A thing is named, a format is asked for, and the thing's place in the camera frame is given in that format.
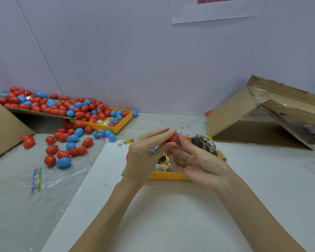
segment cardboard box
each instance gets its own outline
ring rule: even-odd
[[[0,155],[19,144],[27,134],[34,131],[0,104]]]
[[[259,108],[276,122],[241,120]],[[312,150],[280,113],[315,125],[315,95],[252,75],[245,88],[208,115],[208,135],[218,141]]]

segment white wall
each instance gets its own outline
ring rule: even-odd
[[[315,93],[315,0],[266,0],[259,17],[179,25],[171,0],[17,2],[69,96],[203,113],[252,74]]]
[[[12,86],[60,94],[16,0],[0,0],[0,92]]]

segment forearm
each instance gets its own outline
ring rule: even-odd
[[[236,174],[217,195],[255,252],[305,251]]]
[[[108,251],[120,222],[139,189],[124,180],[119,182],[104,207],[69,252]]]

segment paper poster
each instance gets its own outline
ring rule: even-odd
[[[261,14],[265,0],[172,0],[172,24]]]

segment yellow plastic tray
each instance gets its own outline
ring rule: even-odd
[[[179,172],[158,172],[155,171],[152,173],[151,176],[149,176],[148,179],[176,179],[176,180],[190,180],[183,174]]]
[[[109,109],[110,110],[123,110],[123,109],[117,109],[117,108],[109,108]],[[126,123],[128,123],[133,118],[133,112],[131,110],[123,110],[123,111],[124,112],[127,111],[130,114],[128,114],[126,117],[124,117],[122,119],[122,121],[120,121],[120,123],[117,124],[115,127],[102,125],[102,124],[104,124],[104,122],[108,122],[110,120],[110,118],[113,118],[113,117],[106,117],[105,119],[103,119],[103,121],[100,124],[98,124],[98,123],[94,124],[94,123],[83,122],[83,121],[82,122],[86,123],[87,126],[91,126],[94,130],[99,130],[99,129],[106,130],[106,129],[109,129],[114,134],[117,134],[126,125]],[[76,123],[77,121],[78,120],[70,119],[71,123]]]

